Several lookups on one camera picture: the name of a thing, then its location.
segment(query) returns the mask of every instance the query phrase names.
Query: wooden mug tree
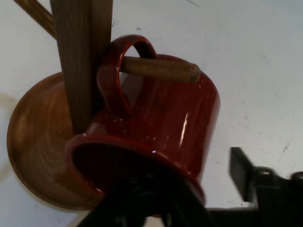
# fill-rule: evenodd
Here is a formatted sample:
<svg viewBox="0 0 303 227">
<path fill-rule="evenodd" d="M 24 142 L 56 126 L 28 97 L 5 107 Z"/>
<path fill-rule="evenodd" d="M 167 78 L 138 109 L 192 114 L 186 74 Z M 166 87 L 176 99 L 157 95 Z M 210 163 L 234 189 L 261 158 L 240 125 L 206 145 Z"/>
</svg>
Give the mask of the wooden mug tree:
<svg viewBox="0 0 303 227">
<path fill-rule="evenodd" d="M 7 135 L 9 159 L 39 198 L 63 208 L 91 209 L 101 198 L 66 171 L 64 148 L 84 132 L 102 103 L 95 60 L 111 40 L 113 1 L 51 0 L 53 16 L 37 0 L 15 2 L 57 39 L 63 74 L 40 81 L 16 106 Z M 195 82 L 200 75 L 191 63 L 134 57 L 124 57 L 121 71 L 181 82 Z"/>
</svg>

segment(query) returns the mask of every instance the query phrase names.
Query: mug handle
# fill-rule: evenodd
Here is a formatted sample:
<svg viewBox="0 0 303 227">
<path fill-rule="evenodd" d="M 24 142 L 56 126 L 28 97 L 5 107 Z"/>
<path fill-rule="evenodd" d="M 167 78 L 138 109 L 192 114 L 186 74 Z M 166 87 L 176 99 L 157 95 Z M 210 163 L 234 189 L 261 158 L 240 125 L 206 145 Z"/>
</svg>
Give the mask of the mug handle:
<svg viewBox="0 0 303 227">
<path fill-rule="evenodd" d="M 121 90 L 120 68 L 127 50 L 134 46 L 140 57 L 157 58 L 152 44 L 140 35 L 125 35 L 115 39 L 103 52 L 97 71 L 97 84 L 108 111 L 117 117 L 132 116 L 132 108 Z"/>
</svg>

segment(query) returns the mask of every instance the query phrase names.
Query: round wooden base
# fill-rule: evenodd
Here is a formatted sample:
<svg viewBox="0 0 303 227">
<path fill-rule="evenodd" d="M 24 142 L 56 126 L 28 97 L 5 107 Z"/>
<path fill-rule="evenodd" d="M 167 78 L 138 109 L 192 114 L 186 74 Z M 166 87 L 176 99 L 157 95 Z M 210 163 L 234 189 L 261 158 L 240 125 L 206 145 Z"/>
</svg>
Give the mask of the round wooden base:
<svg viewBox="0 0 303 227">
<path fill-rule="evenodd" d="M 99 201 L 67 170 L 65 143 L 73 136 L 62 73 L 45 78 L 19 101 L 9 122 L 9 159 L 21 182 L 42 200 L 72 210 Z"/>
</svg>

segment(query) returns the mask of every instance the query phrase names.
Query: black plastic part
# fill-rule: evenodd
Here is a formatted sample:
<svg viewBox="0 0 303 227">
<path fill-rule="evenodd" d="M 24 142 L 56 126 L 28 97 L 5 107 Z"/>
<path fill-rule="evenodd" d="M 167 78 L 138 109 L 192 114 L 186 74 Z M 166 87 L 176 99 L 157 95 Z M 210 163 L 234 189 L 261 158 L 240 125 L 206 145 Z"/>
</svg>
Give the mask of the black plastic part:
<svg viewBox="0 0 303 227">
<path fill-rule="evenodd" d="M 281 178 L 232 148 L 230 175 L 254 208 L 207 210 L 189 182 L 163 169 L 117 186 L 78 226 L 142 227 L 146 217 L 158 215 L 166 227 L 303 227 L 303 172 Z"/>
</svg>

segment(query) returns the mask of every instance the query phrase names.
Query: ceramic mug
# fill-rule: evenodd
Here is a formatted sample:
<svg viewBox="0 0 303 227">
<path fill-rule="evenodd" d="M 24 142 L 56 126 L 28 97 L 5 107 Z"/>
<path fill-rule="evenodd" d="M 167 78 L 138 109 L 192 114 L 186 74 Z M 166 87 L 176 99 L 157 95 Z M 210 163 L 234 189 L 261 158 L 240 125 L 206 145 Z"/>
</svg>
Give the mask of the ceramic mug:
<svg viewBox="0 0 303 227">
<path fill-rule="evenodd" d="M 199 181 L 220 108 L 218 91 L 203 72 L 196 83 L 129 75 L 121 87 L 120 66 L 131 46 L 143 58 L 183 61 L 157 54 L 142 36 L 114 40 L 97 72 L 105 106 L 84 134 L 67 143 L 68 168 L 102 195 L 127 177 L 169 168 L 204 200 Z"/>
</svg>

